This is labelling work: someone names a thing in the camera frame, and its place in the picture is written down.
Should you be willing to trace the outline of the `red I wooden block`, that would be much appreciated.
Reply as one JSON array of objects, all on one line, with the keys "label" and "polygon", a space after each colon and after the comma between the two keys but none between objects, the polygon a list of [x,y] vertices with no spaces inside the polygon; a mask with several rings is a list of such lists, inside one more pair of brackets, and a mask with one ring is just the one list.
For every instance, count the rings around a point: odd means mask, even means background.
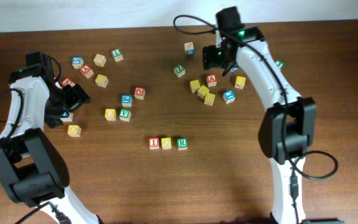
[{"label": "red I wooden block", "polygon": [[150,150],[155,150],[160,148],[159,138],[150,138],[149,139],[149,148]]}]

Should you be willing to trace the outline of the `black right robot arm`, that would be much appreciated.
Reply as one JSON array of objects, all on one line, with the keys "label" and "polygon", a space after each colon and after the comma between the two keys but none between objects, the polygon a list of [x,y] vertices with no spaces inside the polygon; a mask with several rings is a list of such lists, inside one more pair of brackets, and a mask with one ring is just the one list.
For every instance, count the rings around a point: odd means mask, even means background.
[{"label": "black right robot arm", "polygon": [[308,148],[313,143],[316,103],[302,97],[285,79],[272,58],[269,46],[258,27],[246,27],[237,7],[216,13],[217,24],[211,33],[216,44],[203,48],[203,67],[223,68],[236,65],[253,84],[265,109],[258,133],[263,154],[273,173],[274,223],[304,223],[301,195]]}]

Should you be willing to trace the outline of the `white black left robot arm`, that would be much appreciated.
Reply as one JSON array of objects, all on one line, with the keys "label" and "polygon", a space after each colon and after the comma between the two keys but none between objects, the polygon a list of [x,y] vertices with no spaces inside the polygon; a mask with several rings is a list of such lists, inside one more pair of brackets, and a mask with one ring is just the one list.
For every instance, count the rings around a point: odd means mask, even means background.
[{"label": "white black left robot arm", "polygon": [[43,211],[57,223],[101,223],[70,187],[68,167],[44,133],[61,117],[90,102],[78,84],[60,86],[56,60],[42,52],[25,56],[26,66],[11,73],[9,114],[0,135],[0,183],[15,203]]}]

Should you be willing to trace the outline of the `green R block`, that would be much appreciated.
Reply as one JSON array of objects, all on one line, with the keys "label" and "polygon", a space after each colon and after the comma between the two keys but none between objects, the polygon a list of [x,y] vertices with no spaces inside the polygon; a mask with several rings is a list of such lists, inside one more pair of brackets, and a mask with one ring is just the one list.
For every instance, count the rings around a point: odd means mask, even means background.
[{"label": "green R block", "polygon": [[188,149],[188,140],[187,138],[178,138],[177,139],[177,148],[179,151]]}]

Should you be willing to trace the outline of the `yellow C wooden block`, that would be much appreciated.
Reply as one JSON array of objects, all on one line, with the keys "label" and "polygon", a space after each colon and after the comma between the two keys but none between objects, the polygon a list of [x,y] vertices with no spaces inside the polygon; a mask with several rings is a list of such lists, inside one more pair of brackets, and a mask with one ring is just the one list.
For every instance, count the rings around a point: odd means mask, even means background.
[{"label": "yellow C wooden block", "polygon": [[163,150],[171,149],[172,148],[172,139],[171,138],[162,138],[161,146],[162,146]]}]

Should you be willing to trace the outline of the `red A wooden block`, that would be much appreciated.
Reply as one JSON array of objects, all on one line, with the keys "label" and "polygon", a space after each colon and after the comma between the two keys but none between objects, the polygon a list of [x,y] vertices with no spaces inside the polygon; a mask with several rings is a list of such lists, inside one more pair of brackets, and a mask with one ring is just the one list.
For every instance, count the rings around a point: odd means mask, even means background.
[{"label": "red A wooden block", "polygon": [[215,74],[207,75],[206,82],[208,87],[216,86],[218,82],[216,75]]}]

